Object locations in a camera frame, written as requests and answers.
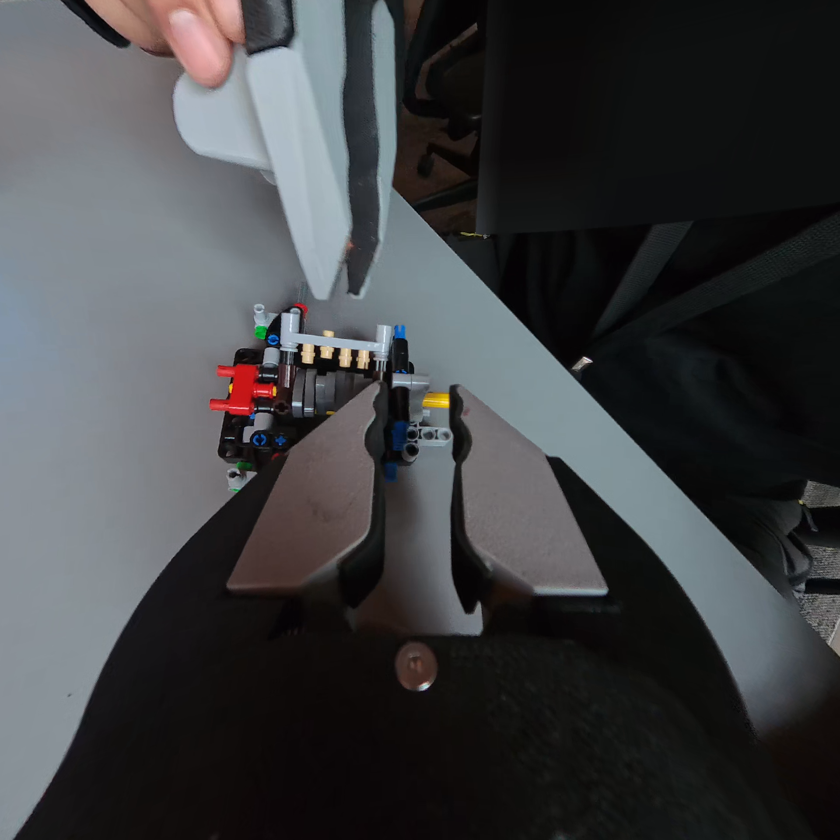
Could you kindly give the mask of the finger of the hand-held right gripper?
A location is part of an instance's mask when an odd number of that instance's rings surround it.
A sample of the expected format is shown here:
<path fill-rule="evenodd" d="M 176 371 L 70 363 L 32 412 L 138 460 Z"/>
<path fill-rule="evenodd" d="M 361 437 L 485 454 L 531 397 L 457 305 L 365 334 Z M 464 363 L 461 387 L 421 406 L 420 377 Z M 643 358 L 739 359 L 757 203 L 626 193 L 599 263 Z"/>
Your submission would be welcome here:
<path fill-rule="evenodd" d="M 330 299 L 354 231 L 353 179 L 368 164 L 368 3 L 241 2 L 245 44 L 226 80 L 189 76 L 175 126 L 197 154 L 269 174 L 304 280 Z"/>
<path fill-rule="evenodd" d="M 348 2 L 348 293 L 362 298 L 385 240 L 396 164 L 398 2 Z"/>

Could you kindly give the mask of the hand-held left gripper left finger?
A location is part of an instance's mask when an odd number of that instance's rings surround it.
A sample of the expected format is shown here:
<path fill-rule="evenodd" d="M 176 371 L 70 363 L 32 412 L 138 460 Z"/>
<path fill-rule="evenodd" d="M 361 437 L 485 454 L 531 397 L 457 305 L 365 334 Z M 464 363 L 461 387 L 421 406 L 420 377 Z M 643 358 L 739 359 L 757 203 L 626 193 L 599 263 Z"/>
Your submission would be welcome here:
<path fill-rule="evenodd" d="M 385 560 L 381 382 L 296 444 L 227 580 L 233 595 L 359 606 Z"/>

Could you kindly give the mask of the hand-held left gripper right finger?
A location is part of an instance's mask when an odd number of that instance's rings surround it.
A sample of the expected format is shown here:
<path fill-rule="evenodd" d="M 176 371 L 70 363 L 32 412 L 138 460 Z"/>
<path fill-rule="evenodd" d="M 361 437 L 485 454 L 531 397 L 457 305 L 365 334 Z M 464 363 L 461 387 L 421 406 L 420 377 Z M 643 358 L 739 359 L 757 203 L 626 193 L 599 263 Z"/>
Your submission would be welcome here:
<path fill-rule="evenodd" d="M 449 389 L 451 571 L 467 613 L 596 602 L 607 583 L 543 450 L 462 385 Z"/>

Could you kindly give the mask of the multicoloured lego technic assembly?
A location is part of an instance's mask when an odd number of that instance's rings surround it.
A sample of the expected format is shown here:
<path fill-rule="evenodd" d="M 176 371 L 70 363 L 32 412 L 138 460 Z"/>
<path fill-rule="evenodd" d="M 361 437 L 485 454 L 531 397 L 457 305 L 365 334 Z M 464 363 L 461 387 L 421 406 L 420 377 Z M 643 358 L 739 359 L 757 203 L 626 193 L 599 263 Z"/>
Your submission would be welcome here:
<path fill-rule="evenodd" d="M 259 345 L 237 350 L 231 364 L 216 369 L 227 394 L 208 406 L 222 416 L 217 455 L 233 494 L 376 382 L 388 394 L 382 457 L 387 481 L 395 481 L 397 470 L 411 465 L 423 448 L 453 441 L 449 427 L 432 423 L 449 409 L 449 394 L 434 392 L 429 376 L 415 371 L 405 325 L 378 324 L 369 339 L 345 338 L 331 330 L 308 331 L 308 314 L 302 301 L 280 311 L 256 303 Z"/>

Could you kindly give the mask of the person's right hand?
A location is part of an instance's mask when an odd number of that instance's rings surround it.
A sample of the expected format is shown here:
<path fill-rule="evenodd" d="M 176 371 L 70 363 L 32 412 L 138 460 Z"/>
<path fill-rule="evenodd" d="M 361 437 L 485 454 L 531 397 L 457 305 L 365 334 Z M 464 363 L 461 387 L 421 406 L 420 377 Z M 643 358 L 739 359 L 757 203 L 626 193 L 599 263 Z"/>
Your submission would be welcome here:
<path fill-rule="evenodd" d="M 221 85 L 245 42 L 239 1 L 64 1 L 108 43 L 174 57 L 205 88 Z"/>

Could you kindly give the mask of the black office chair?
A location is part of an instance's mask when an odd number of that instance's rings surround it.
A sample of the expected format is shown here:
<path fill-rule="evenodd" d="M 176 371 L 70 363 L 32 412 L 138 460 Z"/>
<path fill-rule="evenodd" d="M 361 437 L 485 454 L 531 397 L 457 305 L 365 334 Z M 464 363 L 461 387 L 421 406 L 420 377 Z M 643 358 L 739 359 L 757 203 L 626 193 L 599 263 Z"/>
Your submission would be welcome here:
<path fill-rule="evenodd" d="M 418 118 L 445 120 L 452 141 L 476 136 L 467 154 L 437 142 L 427 144 L 416 164 L 419 176 L 429 177 L 439 159 L 466 179 L 412 203 L 420 214 L 477 198 L 487 6 L 487 1 L 422 2 L 407 41 L 402 96 L 406 110 Z"/>

